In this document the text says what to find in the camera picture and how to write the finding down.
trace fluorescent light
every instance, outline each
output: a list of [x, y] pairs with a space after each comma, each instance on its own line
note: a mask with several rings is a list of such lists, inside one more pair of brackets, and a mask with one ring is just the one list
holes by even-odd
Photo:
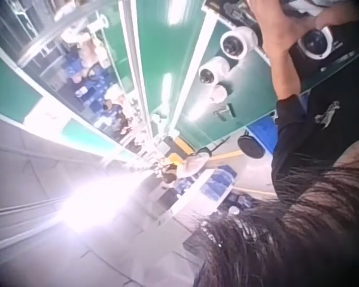
[[187, 0], [171, 0], [168, 23], [169, 25], [176, 25], [184, 18]]
[[175, 128], [175, 125], [177, 124], [182, 114], [182, 109], [185, 105], [187, 96], [189, 95], [191, 85], [193, 85], [194, 78], [198, 73], [198, 68], [201, 64], [203, 54], [205, 53], [209, 45], [211, 35], [213, 34], [217, 22], [218, 22], [218, 17], [215, 14], [213, 13], [206, 14], [201, 31], [199, 33], [196, 47], [194, 49], [193, 57], [191, 58], [189, 69], [187, 70], [185, 81], [182, 86], [181, 93], [179, 94], [179, 99], [174, 110], [173, 119], [170, 126], [171, 130]]
[[162, 94], [161, 94], [161, 100], [163, 103], [169, 101], [171, 91], [172, 91], [172, 74], [169, 73], [164, 74], [162, 80]]

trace metal rail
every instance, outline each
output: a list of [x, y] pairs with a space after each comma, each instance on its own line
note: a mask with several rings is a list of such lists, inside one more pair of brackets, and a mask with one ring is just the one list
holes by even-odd
[[82, 7], [77, 7], [72, 13], [64, 16], [49, 27], [46, 27], [27, 46], [25, 46], [20, 52], [17, 65], [24, 68], [49, 42], [60, 36], [67, 27], [92, 14], [96, 10], [114, 3], [114, 0], [95, 0]]

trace blue container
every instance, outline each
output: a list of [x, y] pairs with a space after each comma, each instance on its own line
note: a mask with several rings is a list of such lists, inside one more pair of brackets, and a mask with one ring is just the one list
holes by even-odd
[[247, 130], [262, 146], [273, 154], [278, 141], [278, 129], [272, 117], [263, 117], [247, 127]]

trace human hair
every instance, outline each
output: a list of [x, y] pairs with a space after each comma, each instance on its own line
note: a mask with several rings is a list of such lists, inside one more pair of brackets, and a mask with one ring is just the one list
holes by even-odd
[[76, 6], [82, 6], [84, 4], [89, 3], [90, 0], [74, 0], [74, 3], [76, 4]]
[[166, 184], [171, 184], [177, 180], [177, 176], [173, 173], [164, 173], [162, 175], [162, 181]]
[[204, 220], [194, 287], [359, 286], [359, 168], [292, 177], [315, 185], [298, 199]]

